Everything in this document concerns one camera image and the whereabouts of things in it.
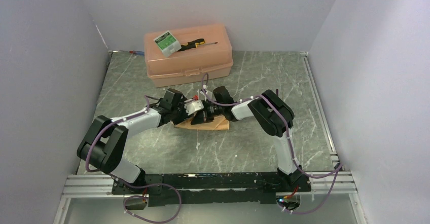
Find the peach satin napkin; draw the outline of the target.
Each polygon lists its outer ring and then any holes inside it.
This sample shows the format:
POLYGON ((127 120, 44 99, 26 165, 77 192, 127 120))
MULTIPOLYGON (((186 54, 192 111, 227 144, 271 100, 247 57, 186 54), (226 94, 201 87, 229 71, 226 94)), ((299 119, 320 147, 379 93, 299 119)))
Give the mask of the peach satin napkin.
POLYGON ((216 116, 212 122, 191 125, 191 121, 193 118, 194 118, 194 115, 192 115, 190 118, 174 126, 177 128, 183 128, 183 129, 189 129, 189 130, 207 130, 207 131, 230 129, 230 122, 224 116, 216 116))

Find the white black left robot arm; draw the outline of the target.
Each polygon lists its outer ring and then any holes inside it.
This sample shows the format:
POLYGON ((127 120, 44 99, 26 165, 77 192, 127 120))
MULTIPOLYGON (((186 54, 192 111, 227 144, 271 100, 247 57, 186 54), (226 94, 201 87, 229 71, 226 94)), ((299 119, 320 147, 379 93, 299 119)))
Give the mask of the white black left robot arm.
POLYGON ((145 189, 146 172, 123 157, 126 141, 136 134, 168 123, 178 124, 189 118, 187 98, 182 92, 168 89, 164 96, 126 116, 97 116, 78 146, 77 156, 85 162, 88 173, 102 172, 126 182, 134 194, 145 189))

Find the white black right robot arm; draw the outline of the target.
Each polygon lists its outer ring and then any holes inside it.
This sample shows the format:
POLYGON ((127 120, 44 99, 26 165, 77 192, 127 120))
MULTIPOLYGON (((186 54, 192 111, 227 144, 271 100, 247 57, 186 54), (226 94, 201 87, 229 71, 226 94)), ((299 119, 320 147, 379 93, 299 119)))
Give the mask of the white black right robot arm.
POLYGON ((224 86, 213 90, 209 96, 206 88, 201 90, 204 99, 186 101, 185 109, 192 115, 191 125, 213 122, 218 116, 225 120, 237 122, 253 117, 260 127, 273 137, 278 159, 278 170, 283 173, 279 184, 285 191, 292 191, 299 184, 299 178, 294 172, 301 171, 300 163, 294 153, 292 142, 293 110, 282 101, 272 90, 266 90, 261 95, 235 102, 224 86))

